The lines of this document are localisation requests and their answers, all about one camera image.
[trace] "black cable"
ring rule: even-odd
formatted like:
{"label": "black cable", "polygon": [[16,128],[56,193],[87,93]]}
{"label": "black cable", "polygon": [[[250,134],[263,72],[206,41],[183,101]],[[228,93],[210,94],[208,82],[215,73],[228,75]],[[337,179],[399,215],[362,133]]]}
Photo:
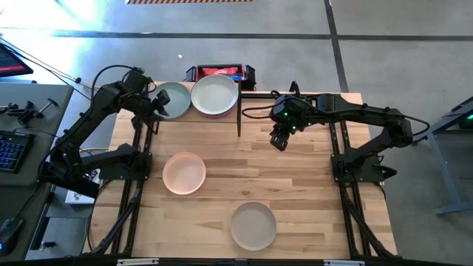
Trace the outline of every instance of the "black cable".
{"label": "black cable", "polygon": [[[312,106],[310,103],[306,102],[305,100],[302,100],[302,99],[299,99],[299,98],[296,98],[294,96],[289,96],[289,98],[286,98],[285,100],[281,101],[281,103],[284,103],[285,101],[287,100],[298,100],[308,106],[310,106],[311,108],[314,108],[316,109],[314,106]],[[260,110],[260,109],[268,109],[268,108],[273,108],[275,106],[278,106],[279,104],[281,103],[278,103],[277,105],[274,105],[274,106],[266,106],[266,107],[254,107],[254,108],[247,108],[243,111],[248,111],[248,110]],[[339,111],[333,111],[333,112],[325,112],[325,111],[322,111],[322,110],[319,110],[319,109],[316,109],[317,112],[320,112],[322,113],[323,115],[337,115],[337,114],[340,114],[340,113],[343,113],[343,112],[370,112],[372,114],[379,114],[379,115],[386,115],[385,112],[377,112],[377,111],[373,111],[373,110],[366,110],[366,109],[345,109],[345,110],[339,110]],[[269,117],[251,117],[251,116],[248,116],[246,114],[243,113],[244,116],[246,117],[249,117],[249,118],[253,118],[253,119],[264,119],[264,118],[269,118]],[[409,115],[403,115],[403,114],[389,114],[389,115],[393,115],[393,116],[397,116],[397,117],[402,117],[402,118],[407,118],[407,119],[410,119],[410,120],[413,120],[413,121],[417,121],[419,123],[422,123],[424,125],[426,125],[426,128],[424,130],[421,130],[417,133],[414,133],[412,136],[417,136],[419,134],[422,134],[426,131],[428,131],[430,129],[430,124],[427,123],[426,121],[424,120],[421,120],[421,119],[418,119],[418,118],[415,118],[415,117],[411,117]]]}
{"label": "black cable", "polygon": [[278,104],[274,104],[272,106],[263,106],[263,107],[249,107],[249,108],[245,108],[242,110],[242,115],[248,117],[248,118],[251,118],[251,119],[266,119],[266,118],[270,118],[269,116],[265,116],[265,117],[254,117],[252,115],[247,115],[245,114],[245,112],[247,111],[254,111],[254,110],[265,110],[265,109],[269,109],[269,108],[273,108],[273,107],[276,107],[278,105],[281,105],[283,104],[284,102],[288,101],[288,99],[284,99],[282,100],[281,102],[279,102]]}
{"label": "black cable", "polygon": [[152,83],[154,85],[154,88],[152,90],[148,91],[148,89],[147,89],[148,87],[146,87],[146,91],[148,91],[147,93],[152,93],[153,91],[155,91],[157,89],[156,83],[154,81],[152,81]]}
{"label": "black cable", "polygon": [[[14,45],[10,44],[10,43],[9,43],[8,41],[6,41],[5,39],[2,39],[2,38],[0,38],[0,39],[1,39],[2,41],[7,42],[9,45],[15,47]],[[49,66],[49,65],[47,65],[46,63],[44,63],[43,61],[41,61],[41,60],[35,58],[34,56],[28,54],[28,53],[25,52],[25,51],[19,49],[18,47],[15,47],[15,48],[16,48],[16,50],[15,50],[15,49],[13,49],[12,47],[10,47],[10,46],[8,46],[8,45],[6,45],[6,44],[1,44],[1,45],[4,46],[5,48],[8,48],[8,49],[9,49],[11,52],[13,52],[14,54],[19,55],[19,56],[21,56],[21,57],[27,59],[28,61],[31,61],[31,62],[34,63],[34,64],[39,64],[39,63],[41,63],[41,64],[43,64],[43,65]],[[24,55],[20,54],[17,50],[20,50],[21,52],[23,52],[23,53],[29,55],[30,57],[32,57],[34,60],[38,61],[39,63],[35,62],[33,59],[26,58]],[[50,70],[51,72],[54,72],[54,73],[60,75],[62,78],[66,78],[66,79],[68,79],[68,80],[70,80],[70,81],[72,81],[72,82],[74,82],[74,83],[76,83],[76,84],[80,84],[80,85],[82,85],[82,86],[84,86],[84,87],[90,89],[89,86],[87,86],[86,84],[84,84],[84,83],[81,82],[81,81],[82,81],[82,78],[81,78],[81,77],[77,77],[76,79],[74,79],[74,78],[71,78],[70,76],[68,76],[68,75],[66,75],[66,74],[64,74],[64,73],[62,73],[62,72],[60,72],[60,71],[54,69],[54,68],[49,69],[49,70]]]}
{"label": "black cable", "polygon": [[373,182],[373,184],[375,184],[381,189],[381,192],[383,192],[384,199],[386,199],[386,191],[384,190],[383,186],[378,182]]}
{"label": "black cable", "polygon": [[[98,195],[101,193],[101,191],[111,182],[111,180],[106,180],[98,189]],[[92,244],[90,242],[89,238],[89,232],[90,232],[90,224],[92,223],[92,214],[94,213],[95,209],[95,203],[97,202],[97,199],[94,200],[94,205],[92,206],[92,211],[90,212],[90,215],[87,217],[86,221],[86,232],[85,232],[85,237],[87,239],[87,245],[89,246],[90,251],[93,250]]]}
{"label": "black cable", "polygon": [[89,97],[87,97],[87,96],[85,96],[85,94],[84,94],[84,93],[80,92],[80,91],[79,91],[79,90],[77,90],[77,89],[76,89],[74,86],[72,86],[71,84],[67,83],[67,82],[66,82],[64,79],[60,78],[60,77],[59,77],[59,75],[58,75],[58,73],[56,73],[56,72],[52,71],[51,69],[48,69],[47,67],[45,67],[45,66],[41,65],[41,64],[40,64],[40,63],[38,63],[38,62],[34,62],[33,60],[31,60],[31,59],[27,58],[26,56],[22,55],[21,53],[19,53],[19,52],[16,52],[16,51],[15,51],[13,48],[11,48],[11,47],[9,47],[9,46],[7,46],[7,45],[5,45],[5,44],[3,44],[3,45],[4,45],[6,48],[8,48],[8,49],[9,49],[11,52],[13,52],[13,53],[15,53],[16,55],[18,55],[18,56],[22,57],[23,59],[25,59],[25,60],[28,60],[29,62],[31,62],[31,63],[33,63],[33,64],[36,64],[37,66],[40,66],[40,67],[42,67],[43,69],[45,69],[46,71],[48,71],[49,73],[51,73],[51,74],[53,74],[55,77],[57,77],[59,80],[61,80],[62,82],[64,82],[66,85],[69,85],[69,86],[71,86],[71,87],[72,87],[72,89],[74,89],[74,90],[75,90],[77,93],[79,93],[80,95],[84,96],[84,97],[85,97],[87,100],[90,100],[90,98],[89,98]]}
{"label": "black cable", "polygon": [[56,136],[56,135],[54,135],[54,134],[51,134],[51,133],[49,133],[49,132],[44,132],[44,131],[42,131],[42,130],[30,128],[29,126],[23,126],[23,127],[16,128],[16,129],[13,130],[13,132],[16,132],[16,131],[19,130],[19,129],[26,129],[26,130],[41,132],[41,133],[48,134],[49,136],[52,136],[52,137],[58,137],[58,136]]}
{"label": "black cable", "polygon": [[90,154],[90,155],[94,155],[94,154],[93,154],[92,152],[90,152],[90,151],[86,151],[86,150],[83,150],[83,149],[80,149],[80,150],[83,151],[83,152],[86,152],[86,153],[88,153],[88,154]]}
{"label": "black cable", "polygon": [[128,75],[130,74],[131,70],[130,71],[127,71],[125,73],[125,75],[123,75],[123,77],[121,78],[121,82],[125,82],[125,78],[128,77]]}
{"label": "black cable", "polygon": [[[90,95],[90,98],[91,98],[91,99],[94,98],[95,84],[97,83],[98,77],[100,77],[100,76],[102,75],[102,73],[105,72],[106,70],[111,69],[111,68],[115,68],[115,67],[123,67],[123,68],[127,68],[127,69],[130,69],[130,70],[135,70],[135,69],[137,69],[136,67],[125,66],[125,65],[111,65],[111,66],[108,66],[108,67],[103,68],[101,71],[99,71],[99,72],[97,73],[97,75],[96,75],[95,78],[94,78],[94,81],[92,82],[92,91],[91,91],[91,95]],[[90,109],[92,109],[93,106],[94,106],[94,101],[91,100],[91,101],[90,101]]]}
{"label": "black cable", "polygon": [[31,196],[27,199],[27,201],[23,204],[23,206],[21,207],[20,211],[18,211],[18,213],[15,215],[15,218],[18,217],[21,212],[27,207],[28,203],[30,203],[30,200],[35,196],[36,192],[38,192],[38,189],[39,189],[40,185],[37,184],[36,185],[36,188],[34,190],[34,192],[31,193]]}

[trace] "yellow striped tape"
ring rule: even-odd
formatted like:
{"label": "yellow striped tape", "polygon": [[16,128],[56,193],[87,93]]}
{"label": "yellow striped tape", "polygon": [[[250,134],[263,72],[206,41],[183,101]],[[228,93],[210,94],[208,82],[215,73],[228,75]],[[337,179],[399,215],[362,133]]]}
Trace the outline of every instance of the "yellow striped tape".
{"label": "yellow striped tape", "polygon": [[243,3],[253,0],[127,0],[127,4]]}

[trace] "desk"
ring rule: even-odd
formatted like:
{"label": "desk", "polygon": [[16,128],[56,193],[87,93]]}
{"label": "desk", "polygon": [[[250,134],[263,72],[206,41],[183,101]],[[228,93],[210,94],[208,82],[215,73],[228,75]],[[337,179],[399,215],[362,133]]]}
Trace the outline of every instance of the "desk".
{"label": "desk", "polygon": [[[51,106],[44,112],[44,118],[33,118],[29,126],[42,130],[50,134],[56,134],[59,124],[72,95],[72,87],[64,85],[43,85],[43,84],[17,84],[0,83],[0,105],[17,103],[19,108],[23,108],[27,100],[35,104],[36,109],[40,109],[48,101],[47,98],[55,100],[59,106]],[[20,127],[15,117],[0,115],[0,130],[12,131]],[[53,136],[40,132],[29,132],[21,130],[22,133],[35,134],[35,140],[28,157],[18,174],[0,173],[0,223],[14,217],[23,204],[28,200],[35,190],[37,180],[36,169],[39,161],[50,150]],[[0,262],[23,260],[30,247],[31,239],[35,233],[36,225],[44,208],[44,203],[50,194],[50,184],[40,184],[36,195],[31,199],[28,206],[21,213],[24,225],[21,229],[18,244],[15,250],[5,257],[0,257]]]}
{"label": "desk", "polygon": [[[361,103],[360,94],[342,95],[350,102]],[[242,107],[267,106],[273,102],[243,98]],[[252,115],[267,113],[268,110]],[[111,149],[132,143],[131,118],[129,112],[118,115]],[[273,125],[269,119],[243,117],[242,122],[240,138],[235,124],[204,117],[199,117],[198,123],[189,120],[160,123],[159,134],[152,140],[152,174],[143,190],[133,256],[349,257],[339,189],[331,173],[333,152],[328,126],[316,125],[291,135],[287,150],[280,152],[269,143]],[[353,147],[370,139],[366,125],[347,125]],[[203,186],[187,196],[167,191],[162,180],[166,161],[183,151],[199,155],[207,168]],[[98,244],[115,222],[122,187],[123,182],[114,181],[99,196],[92,216],[93,245]],[[365,183],[360,184],[360,192],[367,224],[386,248],[396,253],[383,194],[379,188]],[[250,201],[268,206],[278,222],[274,243],[257,252],[241,249],[229,232],[234,210]],[[355,236],[361,250],[356,226]]]}

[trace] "computer screen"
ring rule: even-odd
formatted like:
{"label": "computer screen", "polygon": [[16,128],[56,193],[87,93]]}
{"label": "computer screen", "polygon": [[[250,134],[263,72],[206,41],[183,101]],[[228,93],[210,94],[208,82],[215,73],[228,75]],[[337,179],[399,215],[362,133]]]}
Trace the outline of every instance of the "computer screen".
{"label": "computer screen", "polygon": [[32,74],[33,70],[0,44],[0,77]]}

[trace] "metal stand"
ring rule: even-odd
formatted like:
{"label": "metal stand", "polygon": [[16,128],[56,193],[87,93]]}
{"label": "metal stand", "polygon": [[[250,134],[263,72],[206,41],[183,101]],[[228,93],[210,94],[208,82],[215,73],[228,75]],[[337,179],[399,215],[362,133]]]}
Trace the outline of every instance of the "metal stand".
{"label": "metal stand", "polygon": [[442,152],[440,151],[436,141],[437,134],[458,134],[463,132],[469,133],[470,131],[467,130],[447,131],[447,129],[453,125],[458,124],[459,121],[466,119],[471,114],[473,114],[473,97],[452,109],[450,114],[444,116],[442,119],[440,119],[440,121],[432,125],[427,132],[416,136],[414,142],[412,143],[415,146],[422,140],[429,140],[430,148],[434,152],[437,159],[437,164],[440,168],[443,182],[447,191],[449,192],[450,197],[452,198],[452,204],[448,204],[434,210],[435,214],[437,215],[473,210],[473,202],[463,202],[461,200],[458,193],[458,187],[455,185],[455,182],[450,174],[448,163],[443,158]]}
{"label": "metal stand", "polygon": [[[261,94],[251,94],[243,95],[243,98],[253,98],[253,99],[262,99],[267,98],[271,99],[270,95],[261,95]],[[341,122],[342,137],[344,139],[345,148],[350,147],[350,139],[348,138],[347,125],[344,121]],[[134,145],[137,145],[140,139],[141,130],[135,132]],[[152,140],[152,130],[148,129],[146,133],[146,143],[144,146],[144,151],[149,152],[149,147]],[[334,154],[339,154],[337,134],[335,130],[335,125],[330,123],[330,135],[332,138],[332,146]],[[143,187],[144,181],[137,181],[137,188],[141,189]],[[126,241],[126,247],[122,253],[118,253],[118,243],[120,243],[120,237],[118,234],[115,238],[117,243],[115,249],[112,249],[111,254],[87,254],[87,256],[71,256],[59,259],[42,259],[36,261],[27,261],[27,262],[12,262],[12,266],[26,266],[26,265],[68,265],[68,266],[90,266],[90,265],[235,265],[235,266],[350,266],[350,265],[395,265],[395,266],[407,266],[407,265],[417,265],[417,266],[448,266],[449,264],[444,263],[435,263],[435,262],[422,262],[415,260],[402,259],[399,256],[392,255],[387,251],[383,245],[376,239],[374,233],[367,226],[364,221],[363,208],[361,206],[361,197],[358,189],[358,183],[353,180],[351,182],[353,190],[353,201],[349,198],[347,192],[347,184],[344,182],[338,182],[341,195],[341,205],[342,211],[344,214],[344,223],[347,230],[347,242],[350,250],[350,259],[348,260],[328,260],[328,259],[235,259],[235,258],[219,258],[219,259],[210,259],[210,258],[147,258],[147,259],[130,259],[132,257],[132,248],[135,238],[135,230],[137,226],[137,216],[140,207],[140,195],[135,201],[136,207],[133,210],[132,218],[130,222],[130,231],[128,239]],[[122,213],[126,210],[126,202],[128,201],[129,189],[124,190],[122,195],[122,202],[124,202],[123,207],[120,208]],[[363,245],[363,255],[361,255],[356,249],[355,237],[353,233],[353,226],[351,223],[351,218],[353,218],[360,229],[362,245]],[[379,255],[371,256],[370,249],[373,248],[376,253]]]}
{"label": "metal stand", "polygon": [[242,134],[242,81],[238,81],[238,102],[237,105],[237,114],[236,114],[236,128],[238,130],[238,137]]}

